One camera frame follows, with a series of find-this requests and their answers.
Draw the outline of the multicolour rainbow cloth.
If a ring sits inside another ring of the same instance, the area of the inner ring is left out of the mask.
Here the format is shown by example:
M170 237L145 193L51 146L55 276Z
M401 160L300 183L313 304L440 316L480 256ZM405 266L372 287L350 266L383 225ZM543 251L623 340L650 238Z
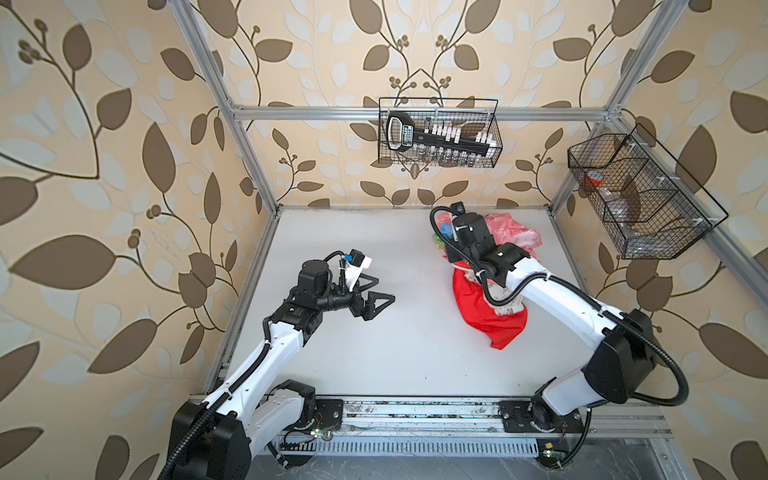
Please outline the multicolour rainbow cloth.
M446 246L445 246L445 243L443 241L443 237L440 234L434 234L433 235L433 241L434 241L435 245L437 246L437 248L441 251L442 255L446 256L447 255L447 253L446 253Z

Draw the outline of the pink patterned cloth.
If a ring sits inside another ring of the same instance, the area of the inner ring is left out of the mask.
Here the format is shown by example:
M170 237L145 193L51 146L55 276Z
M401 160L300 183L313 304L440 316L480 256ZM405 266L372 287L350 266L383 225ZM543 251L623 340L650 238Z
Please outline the pink patterned cloth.
M444 235L453 236L453 227L450 224L451 215L442 213L437 217L437 225ZM529 229L515 221L510 214L484 215L489 232L493 235L496 244L513 243L525 250L531 257L536 258L535 249L542 246L543 241L537 230ZM436 234L432 236L433 242L443 250L446 256L445 246Z

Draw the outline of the red cloth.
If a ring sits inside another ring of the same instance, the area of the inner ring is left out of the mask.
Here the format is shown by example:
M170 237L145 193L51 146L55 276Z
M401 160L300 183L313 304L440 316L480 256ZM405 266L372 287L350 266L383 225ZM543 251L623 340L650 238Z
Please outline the red cloth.
M485 334L490 347L505 349L527 326L528 310L516 315L497 316L482 291L481 286L471 281L468 270L455 268L452 277L454 298L464 322Z

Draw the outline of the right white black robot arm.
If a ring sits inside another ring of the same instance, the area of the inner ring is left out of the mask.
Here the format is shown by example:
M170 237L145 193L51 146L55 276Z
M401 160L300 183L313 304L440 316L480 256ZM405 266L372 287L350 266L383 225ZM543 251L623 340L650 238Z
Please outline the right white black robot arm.
M555 421L582 407L629 399L662 404L662 399L638 390L666 357L652 339L647 315L611 307L552 274L526 248L498 242L486 218L466 211L460 202L434 208L430 223L448 261L458 267L462 314L525 315L524 303L531 301L590 349L588 360L547 381L531 398L531 415L539 428L550 430Z

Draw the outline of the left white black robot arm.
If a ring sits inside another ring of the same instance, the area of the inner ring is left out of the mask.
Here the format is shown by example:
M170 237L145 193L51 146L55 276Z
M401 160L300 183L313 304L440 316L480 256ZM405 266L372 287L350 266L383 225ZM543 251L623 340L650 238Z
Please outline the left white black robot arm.
M303 263L296 285L262 322L263 339L223 383L201 402L186 402L174 415L162 479L243 479L254 456L272 449L287 428L316 423L315 390L301 382L275 382L308 343L326 312L348 310L365 321L391 305L391 294L373 291L365 274L370 257L358 250L334 252Z

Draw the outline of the white star patterned cloth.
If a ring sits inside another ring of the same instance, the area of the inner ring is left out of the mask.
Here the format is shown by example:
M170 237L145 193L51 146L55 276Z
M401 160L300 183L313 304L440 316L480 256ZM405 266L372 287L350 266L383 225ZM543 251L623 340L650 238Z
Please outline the white star patterned cloth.
M497 316L510 316L523 312L525 305L522 302L522 297L519 296L504 305L493 306L492 309Z

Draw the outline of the black bottle rack tool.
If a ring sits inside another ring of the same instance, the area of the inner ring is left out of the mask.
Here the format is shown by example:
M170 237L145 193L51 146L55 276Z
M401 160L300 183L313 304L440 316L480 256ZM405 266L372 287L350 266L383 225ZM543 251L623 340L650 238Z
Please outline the black bottle rack tool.
M379 143L400 154L457 152L496 158L503 143L495 119L469 112L387 111L380 118Z

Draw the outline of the clear bottle red cap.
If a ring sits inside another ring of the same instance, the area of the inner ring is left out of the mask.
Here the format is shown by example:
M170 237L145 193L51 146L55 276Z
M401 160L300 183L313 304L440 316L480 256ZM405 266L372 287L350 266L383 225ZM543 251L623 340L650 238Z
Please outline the clear bottle red cap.
M627 223L630 217L630 205L620 193L615 193L603 186L604 176L596 170L588 170L585 177L585 187L590 192L596 192L599 198L598 213L601 219L617 227L625 236L634 236L631 226Z

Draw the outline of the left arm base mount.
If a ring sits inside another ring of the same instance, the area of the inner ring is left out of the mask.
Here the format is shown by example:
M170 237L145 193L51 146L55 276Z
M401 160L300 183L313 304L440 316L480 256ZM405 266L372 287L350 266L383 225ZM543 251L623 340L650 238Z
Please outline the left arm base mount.
M340 398L319 397L309 401L304 406L298 419L286 425L282 432L301 432L322 434L326 431L337 431L343 423L344 401Z

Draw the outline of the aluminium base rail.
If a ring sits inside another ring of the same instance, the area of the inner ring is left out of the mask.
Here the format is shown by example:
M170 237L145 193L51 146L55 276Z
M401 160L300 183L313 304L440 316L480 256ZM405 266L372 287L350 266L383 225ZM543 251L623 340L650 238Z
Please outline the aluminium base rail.
M285 456L536 458L598 440L656 445L672 436L660 408L636 401L579 410L584 431L558 435L504 432L498 403L522 397L321 396L344 401L341 428L281 432L272 449Z

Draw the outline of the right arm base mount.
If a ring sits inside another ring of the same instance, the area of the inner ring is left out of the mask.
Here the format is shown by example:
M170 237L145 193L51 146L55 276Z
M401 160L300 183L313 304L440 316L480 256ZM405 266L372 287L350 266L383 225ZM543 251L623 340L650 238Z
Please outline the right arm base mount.
M502 400L498 414L505 433L576 434L584 431L577 411L559 416L546 404L530 399Z

